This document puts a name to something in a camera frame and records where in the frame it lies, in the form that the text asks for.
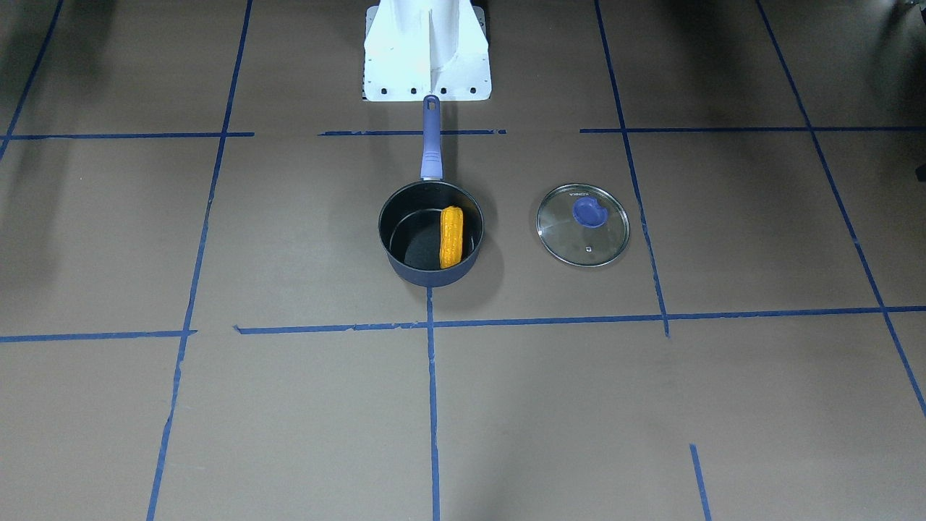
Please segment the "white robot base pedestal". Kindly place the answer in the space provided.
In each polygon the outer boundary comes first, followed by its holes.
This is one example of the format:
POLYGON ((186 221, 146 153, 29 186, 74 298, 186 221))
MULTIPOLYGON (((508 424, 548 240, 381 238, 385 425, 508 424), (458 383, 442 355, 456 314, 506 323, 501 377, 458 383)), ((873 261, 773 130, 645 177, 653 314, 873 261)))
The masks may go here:
POLYGON ((473 1, 381 1, 368 7, 362 96, 397 103, 490 98, 487 16, 473 1))

